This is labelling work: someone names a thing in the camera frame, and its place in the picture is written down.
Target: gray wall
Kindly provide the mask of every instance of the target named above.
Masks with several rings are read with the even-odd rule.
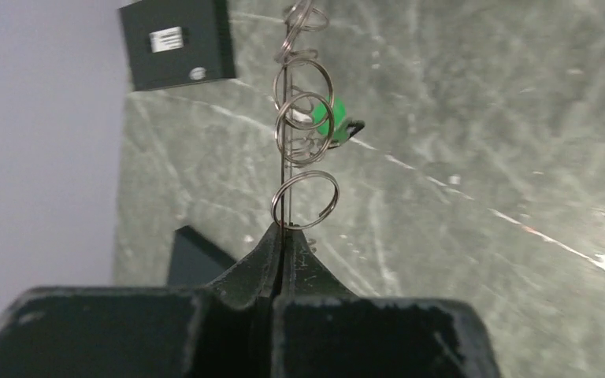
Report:
[[[110,283],[120,5],[0,1],[0,311],[35,285]]]

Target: marble surface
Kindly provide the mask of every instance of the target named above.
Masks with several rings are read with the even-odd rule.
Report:
[[[163,284],[181,225],[240,258],[270,224],[288,3],[231,2],[238,80],[126,98],[118,284]],[[368,125],[312,166],[342,190],[317,256],[360,295],[471,303],[505,377],[605,376],[605,0],[317,5],[298,46]],[[297,186],[294,219],[329,191]]]

